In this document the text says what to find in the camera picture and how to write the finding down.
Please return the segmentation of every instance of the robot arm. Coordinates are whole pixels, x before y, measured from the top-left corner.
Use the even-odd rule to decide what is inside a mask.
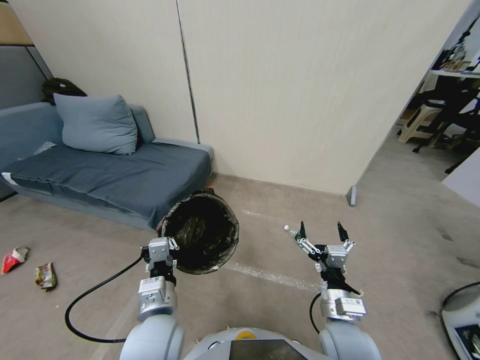
[[[323,352],[335,360],[381,360],[380,352],[372,338],[354,323],[367,315],[367,308],[357,291],[346,283],[345,267],[355,241],[349,239],[347,231],[338,223],[338,234],[342,245],[313,245],[307,238],[301,222],[300,231],[285,230],[297,245],[315,261],[315,269],[322,278],[321,294],[310,305],[310,319],[318,332]],[[326,318],[325,329],[318,331],[312,318],[312,307],[320,297],[321,314]]]
[[[121,350],[120,360],[178,360],[184,347],[185,332],[176,319],[177,279],[173,269],[177,266],[170,253],[179,250],[172,238],[155,238],[148,244],[145,271],[150,277],[140,281],[138,298],[140,307],[135,326],[128,334]]]

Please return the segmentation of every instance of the sofa cushion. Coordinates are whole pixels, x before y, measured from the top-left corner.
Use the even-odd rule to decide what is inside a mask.
[[[132,154],[137,146],[137,125],[120,95],[67,96],[54,94],[63,120],[63,143],[95,153]]]
[[[105,202],[140,215],[155,229],[178,200],[205,185],[212,167],[204,150],[148,143],[131,156],[58,145],[3,171],[23,188],[92,205]]]

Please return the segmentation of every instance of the gray pillow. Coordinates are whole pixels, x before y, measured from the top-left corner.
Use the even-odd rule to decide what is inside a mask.
[[[63,120],[63,143],[95,153],[132,154],[137,146],[137,124],[120,95],[66,96],[53,94]]]

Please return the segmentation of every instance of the black garbage bag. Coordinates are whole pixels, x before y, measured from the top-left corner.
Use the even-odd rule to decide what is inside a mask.
[[[239,222],[230,206],[209,187],[177,202],[160,222],[159,237],[174,238],[177,269],[208,274],[219,269],[239,242]]]

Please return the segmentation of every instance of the black cable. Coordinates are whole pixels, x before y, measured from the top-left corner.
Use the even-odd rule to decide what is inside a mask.
[[[72,311],[72,308],[74,307],[74,305],[75,305],[76,303],[78,303],[81,299],[83,299],[84,297],[86,297],[88,294],[94,292],[94,291],[97,290],[98,288],[101,288],[103,285],[111,282],[113,279],[118,278],[120,275],[122,275],[123,273],[127,272],[128,270],[130,270],[131,268],[133,268],[135,265],[137,265],[140,261],[142,261],[143,258],[144,258],[144,256],[143,256],[143,254],[142,254],[142,255],[140,255],[140,257],[139,257],[137,260],[135,260],[134,262],[132,262],[130,265],[128,265],[128,266],[127,266],[126,268],[124,268],[122,271],[117,272],[115,275],[109,277],[107,280],[102,281],[102,282],[99,283],[98,285],[95,285],[95,286],[92,287],[91,289],[85,291],[82,295],[80,295],[79,297],[77,297],[75,300],[73,300],[73,301],[71,302],[71,304],[68,306],[68,308],[66,309],[66,311],[65,311],[65,324],[66,324],[66,327],[67,327],[72,333],[74,333],[75,335],[81,337],[82,339],[91,341],[91,342],[95,342],[95,343],[105,343],[105,344],[124,343],[125,340],[127,340],[126,338],[121,338],[121,339],[102,339],[102,338],[98,338],[98,337],[88,336],[88,335],[85,335],[83,332],[78,331],[76,328],[74,328],[74,326],[73,326],[72,323],[70,322],[70,311]]]
[[[314,317],[312,316],[312,310],[314,308],[315,302],[320,297],[320,295],[322,295],[321,292],[319,292],[317,295],[315,295],[315,297],[313,298],[313,300],[310,303],[310,322],[311,322],[311,324],[312,324],[312,326],[315,329],[317,334],[320,334],[320,331],[319,331],[319,328],[317,327],[317,325],[315,325]]]
[[[445,333],[445,337],[446,339],[448,340],[448,344],[450,345],[451,349],[453,350],[454,354],[455,354],[455,357],[460,360],[460,357],[457,353],[457,350],[455,349],[454,345],[452,344],[452,340],[450,340],[450,336],[449,336],[449,333],[447,332],[447,328],[445,327],[445,323],[444,323],[444,318],[442,317],[442,311],[444,310],[444,307],[445,305],[447,305],[447,303],[449,302],[449,300],[455,296],[456,294],[458,294],[459,292],[465,290],[465,289],[468,289],[468,288],[471,288],[471,287],[474,287],[474,286],[477,286],[477,285],[480,285],[480,281],[475,281],[475,282],[472,282],[468,285],[465,285],[465,286],[462,286],[462,287],[459,287],[458,289],[452,291],[451,293],[449,293],[445,299],[443,299],[443,301],[441,302],[441,308],[440,308],[440,314],[439,314],[439,317],[440,317],[440,323],[441,323],[441,328],[443,329],[443,332]],[[472,339],[470,338],[469,336],[469,339],[468,339],[468,345],[470,347],[469,351],[472,353],[473,352],[473,344],[472,344]]]

